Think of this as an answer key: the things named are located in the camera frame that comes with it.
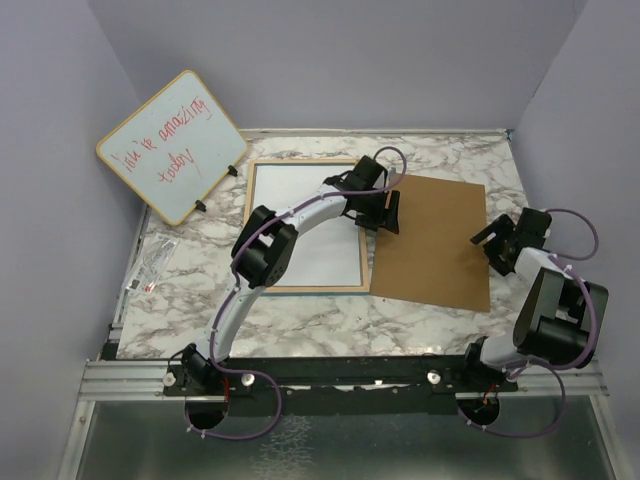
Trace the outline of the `brown cardboard backing board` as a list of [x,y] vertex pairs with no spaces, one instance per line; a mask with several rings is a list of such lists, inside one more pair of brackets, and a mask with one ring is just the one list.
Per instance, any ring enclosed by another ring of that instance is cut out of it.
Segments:
[[487,225],[485,187],[407,175],[397,190],[399,233],[376,235],[370,293],[488,312],[488,260],[470,242]]

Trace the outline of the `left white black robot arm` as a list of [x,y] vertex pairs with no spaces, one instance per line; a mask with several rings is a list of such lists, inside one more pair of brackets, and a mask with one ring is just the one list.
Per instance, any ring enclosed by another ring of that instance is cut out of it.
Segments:
[[312,229],[339,217],[356,227],[399,233],[400,192],[396,186],[408,167],[406,155],[397,147],[385,146],[400,157],[401,170],[392,175],[378,162],[378,156],[363,156],[355,166],[327,177],[321,186],[298,204],[281,210],[256,207],[231,252],[230,284],[225,297],[208,323],[206,337],[186,346],[180,362],[186,382],[206,395],[220,385],[221,375],[232,371],[222,365],[256,300],[274,286],[286,272],[297,241]]

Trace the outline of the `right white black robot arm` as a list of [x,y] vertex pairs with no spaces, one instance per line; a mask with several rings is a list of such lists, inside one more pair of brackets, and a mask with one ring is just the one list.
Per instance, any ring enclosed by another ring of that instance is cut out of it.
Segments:
[[[593,237],[589,253],[571,255],[544,248],[554,213],[572,215],[586,224]],[[459,367],[461,383],[481,391],[492,382],[514,380],[531,365],[555,372],[586,367],[596,351],[609,291],[561,261],[586,261],[596,255],[599,235],[594,224],[571,209],[525,208],[516,221],[500,215],[470,242],[483,248],[493,270],[503,277],[517,275],[529,292],[510,334],[482,337],[467,347]]]

